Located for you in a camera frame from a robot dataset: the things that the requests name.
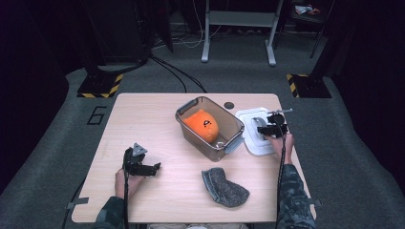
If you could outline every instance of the gray carpet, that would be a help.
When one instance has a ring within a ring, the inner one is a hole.
[[[286,119],[311,195],[323,202],[317,209],[318,228],[404,228],[405,199],[393,177],[353,130],[332,81],[324,78],[330,99],[294,98],[289,89],[286,74],[310,73],[325,40],[309,59],[314,41],[286,34],[275,51],[277,66],[270,67],[265,39],[224,36],[212,42],[206,64],[201,62],[203,44],[194,49],[175,45],[173,53],[163,47],[153,54],[199,79],[209,93],[277,94],[284,108],[293,108]],[[85,76],[84,70],[67,75],[70,91],[63,107],[0,197],[0,228],[61,228],[64,207],[91,166],[117,98],[77,98],[76,90]],[[181,78],[188,92],[202,92],[189,79]],[[126,73],[117,91],[183,92],[180,81],[152,60]],[[105,114],[101,124],[87,125],[97,106],[106,107],[98,109]],[[256,228],[272,227],[271,223],[256,224]],[[91,228],[91,224],[68,219],[66,228]]]

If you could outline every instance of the translucent plastic bin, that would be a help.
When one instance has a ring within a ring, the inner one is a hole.
[[[208,143],[188,128],[183,122],[190,115],[204,109],[216,119],[219,127],[218,137]],[[197,97],[176,111],[176,120],[181,124],[182,134],[203,155],[212,161],[220,161],[225,155],[232,153],[243,141],[244,123],[211,99]]]

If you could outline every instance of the orange object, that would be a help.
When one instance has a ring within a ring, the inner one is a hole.
[[[214,116],[203,109],[199,109],[183,122],[208,143],[213,142],[220,132]]]

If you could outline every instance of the sleeve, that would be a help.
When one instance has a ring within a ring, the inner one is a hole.
[[[124,199],[110,197],[98,213],[94,229],[116,229],[122,227]]]
[[[304,183],[292,164],[284,165],[277,228],[315,228]]]

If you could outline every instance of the metal rack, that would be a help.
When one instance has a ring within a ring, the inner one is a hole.
[[[206,0],[205,7],[205,40],[202,50],[202,62],[208,62],[209,55],[209,26],[246,26],[271,28],[268,40],[265,41],[268,64],[276,65],[274,51],[271,46],[276,32],[277,23],[280,17],[281,7],[284,0],[278,0],[276,12],[244,12],[244,11],[217,11],[209,9],[209,0]]]

